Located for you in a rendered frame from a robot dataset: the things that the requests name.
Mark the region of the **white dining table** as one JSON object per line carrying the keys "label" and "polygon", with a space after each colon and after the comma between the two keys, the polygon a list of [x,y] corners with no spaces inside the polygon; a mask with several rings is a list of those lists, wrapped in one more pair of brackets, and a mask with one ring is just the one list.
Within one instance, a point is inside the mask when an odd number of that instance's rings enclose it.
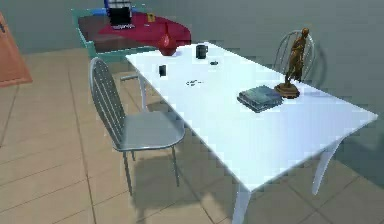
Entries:
{"label": "white dining table", "polygon": [[[255,191],[313,157],[320,159],[312,187],[317,191],[339,144],[377,118],[304,83],[298,98],[255,113],[238,94],[273,88],[282,74],[214,44],[206,59],[195,54],[195,46],[186,45],[170,57],[151,51],[127,59],[237,179],[232,224],[243,224]],[[166,76],[160,77],[160,65]]]}

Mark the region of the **grey metal chair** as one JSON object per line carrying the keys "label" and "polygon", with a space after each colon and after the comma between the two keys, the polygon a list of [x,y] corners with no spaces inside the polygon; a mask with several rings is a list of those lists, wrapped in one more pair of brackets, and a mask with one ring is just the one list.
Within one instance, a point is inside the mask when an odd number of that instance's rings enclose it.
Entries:
{"label": "grey metal chair", "polygon": [[[293,30],[287,33],[280,41],[276,52],[272,69],[285,74],[288,71],[289,57],[294,41],[301,36],[300,30]],[[305,80],[310,73],[315,60],[315,43],[311,35],[306,38],[303,54],[302,80]]]}
{"label": "grey metal chair", "polygon": [[184,122],[174,112],[140,112],[126,114],[115,81],[107,64],[98,57],[90,61],[89,86],[96,111],[103,122],[113,148],[123,153],[125,176],[130,195],[132,182],[127,154],[146,150],[172,150],[172,163],[179,185],[174,146],[185,136]]}

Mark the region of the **black mug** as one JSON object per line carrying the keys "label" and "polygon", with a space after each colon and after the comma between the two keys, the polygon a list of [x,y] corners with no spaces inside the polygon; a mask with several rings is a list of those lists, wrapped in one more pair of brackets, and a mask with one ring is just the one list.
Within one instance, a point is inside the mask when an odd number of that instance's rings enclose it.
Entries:
{"label": "black mug", "polygon": [[197,59],[205,59],[208,52],[208,47],[203,44],[199,44],[196,46],[196,58]]}

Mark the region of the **red vase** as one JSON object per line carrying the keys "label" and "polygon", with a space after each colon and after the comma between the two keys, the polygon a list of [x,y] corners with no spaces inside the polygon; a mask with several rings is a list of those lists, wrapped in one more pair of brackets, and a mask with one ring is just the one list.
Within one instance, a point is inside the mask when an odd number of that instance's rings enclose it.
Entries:
{"label": "red vase", "polygon": [[170,35],[168,23],[165,23],[165,31],[158,42],[158,49],[163,56],[172,56],[176,52],[177,42]]}

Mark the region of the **red blanket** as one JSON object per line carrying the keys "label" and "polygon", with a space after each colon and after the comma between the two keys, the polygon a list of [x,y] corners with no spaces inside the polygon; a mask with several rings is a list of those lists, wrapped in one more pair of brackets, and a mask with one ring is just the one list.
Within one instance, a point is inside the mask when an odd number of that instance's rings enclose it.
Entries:
{"label": "red blanket", "polygon": [[146,13],[134,13],[132,22],[134,28],[114,30],[110,25],[105,25],[99,34],[117,35],[129,40],[134,40],[144,45],[156,46],[161,37],[166,33],[165,25],[168,25],[167,33],[177,42],[178,46],[191,44],[190,30],[177,22],[156,16],[154,22],[149,22]]}

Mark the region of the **bronze figure statue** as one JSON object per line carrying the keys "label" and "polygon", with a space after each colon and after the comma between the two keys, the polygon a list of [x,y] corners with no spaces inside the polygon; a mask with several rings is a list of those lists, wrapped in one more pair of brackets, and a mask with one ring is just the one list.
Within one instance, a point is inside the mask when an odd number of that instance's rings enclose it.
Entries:
{"label": "bronze figure statue", "polygon": [[282,47],[282,44],[286,43],[284,52],[287,51],[288,43],[292,36],[295,37],[295,40],[292,42],[290,53],[286,62],[286,68],[283,68],[281,71],[284,75],[284,82],[274,87],[274,89],[286,99],[294,99],[300,95],[298,88],[292,84],[291,81],[301,80],[303,51],[306,44],[306,40],[302,37],[299,31],[292,31],[284,36],[279,45],[279,47]]}

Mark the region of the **black laptop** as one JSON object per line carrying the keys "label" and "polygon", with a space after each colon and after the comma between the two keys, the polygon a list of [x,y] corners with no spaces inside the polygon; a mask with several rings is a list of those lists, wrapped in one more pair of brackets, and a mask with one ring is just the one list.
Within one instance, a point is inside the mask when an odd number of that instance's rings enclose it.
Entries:
{"label": "black laptop", "polygon": [[110,24],[114,29],[133,28],[132,13],[129,7],[110,8],[108,11]]}

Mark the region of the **orange wooden door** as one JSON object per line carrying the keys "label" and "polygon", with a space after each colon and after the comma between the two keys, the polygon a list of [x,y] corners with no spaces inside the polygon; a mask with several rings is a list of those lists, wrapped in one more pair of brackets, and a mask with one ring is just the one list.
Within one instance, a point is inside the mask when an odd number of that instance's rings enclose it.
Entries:
{"label": "orange wooden door", "polygon": [[25,60],[0,12],[0,87],[31,82]]}

